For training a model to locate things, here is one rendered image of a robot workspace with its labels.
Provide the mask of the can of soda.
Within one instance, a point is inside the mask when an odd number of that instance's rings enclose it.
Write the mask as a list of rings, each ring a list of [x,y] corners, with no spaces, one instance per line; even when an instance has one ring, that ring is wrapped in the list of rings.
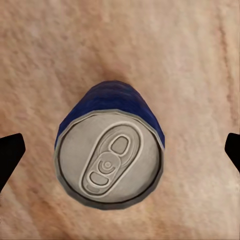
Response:
[[[165,136],[137,90],[103,81],[59,125],[53,163],[62,188],[83,206],[126,210],[157,189],[165,172]]]

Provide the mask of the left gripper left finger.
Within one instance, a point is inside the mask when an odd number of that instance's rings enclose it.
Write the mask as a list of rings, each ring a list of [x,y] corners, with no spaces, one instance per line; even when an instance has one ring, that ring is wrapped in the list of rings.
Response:
[[[0,192],[26,151],[21,133],[0,138]]]

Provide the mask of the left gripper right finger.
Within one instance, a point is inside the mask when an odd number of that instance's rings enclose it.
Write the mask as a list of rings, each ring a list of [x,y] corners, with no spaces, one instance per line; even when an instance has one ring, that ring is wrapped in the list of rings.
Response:
[[[240,172],[240,135],[229,133],[224,150],[237,170]]]

